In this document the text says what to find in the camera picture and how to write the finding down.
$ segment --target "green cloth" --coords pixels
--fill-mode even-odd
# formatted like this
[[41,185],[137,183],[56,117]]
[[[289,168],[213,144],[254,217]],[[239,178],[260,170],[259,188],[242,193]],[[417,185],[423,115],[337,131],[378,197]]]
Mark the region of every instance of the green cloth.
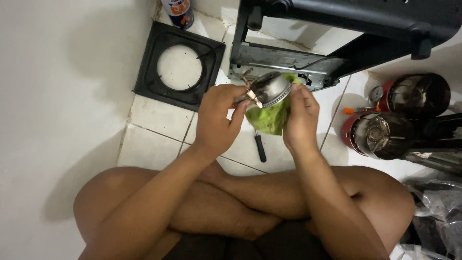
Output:
[[[282,74],[287,81],[292,83],[302,83],[297,79],[295,73]],[[290,112],[290,96],[288,95],[281,102],[267,108],[253,107],[245,113],[249,123],[259,132],[281,136],[282,129],[287,123]]]

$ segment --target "person's left hand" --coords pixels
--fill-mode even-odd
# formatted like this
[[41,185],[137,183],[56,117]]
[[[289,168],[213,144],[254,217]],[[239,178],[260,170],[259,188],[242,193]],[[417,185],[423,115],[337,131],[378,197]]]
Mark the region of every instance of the person's left hand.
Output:
[[231,120],[226,118],[234,98],[247,92],[245,86],[225,84],[211,87],[199,107],[196,140],[193,145],[202,155],[216,159],[226,152],[241,130],[245,111],[250,100],[236,105]]

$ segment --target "can label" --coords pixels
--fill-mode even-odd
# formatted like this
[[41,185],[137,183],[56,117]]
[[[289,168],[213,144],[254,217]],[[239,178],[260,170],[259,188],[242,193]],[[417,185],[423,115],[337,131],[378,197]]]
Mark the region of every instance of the can label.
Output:
[[162,5],[174,26],[187,29],[193,24],[194,14],[190,8],[190,0],[162,0]]

